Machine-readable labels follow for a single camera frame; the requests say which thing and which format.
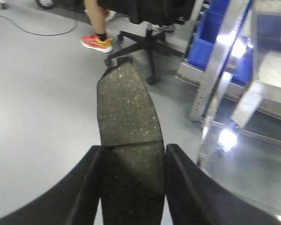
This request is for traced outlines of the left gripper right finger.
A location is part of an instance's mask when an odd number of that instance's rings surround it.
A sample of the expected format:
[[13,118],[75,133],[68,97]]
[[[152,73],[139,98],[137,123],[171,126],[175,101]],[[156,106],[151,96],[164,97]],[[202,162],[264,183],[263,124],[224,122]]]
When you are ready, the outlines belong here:
[[219,185],[177,144],[165,152],[165,192],[175,225],[281,225]]

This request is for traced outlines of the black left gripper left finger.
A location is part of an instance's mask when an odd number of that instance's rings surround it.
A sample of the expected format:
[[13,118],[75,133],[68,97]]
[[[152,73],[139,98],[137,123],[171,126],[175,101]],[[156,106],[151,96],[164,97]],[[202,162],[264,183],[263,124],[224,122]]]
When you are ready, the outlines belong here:
[[61,181],[0,218],[0,225],[92,225],[101,195],[102,156],[101,146],[92,146]]

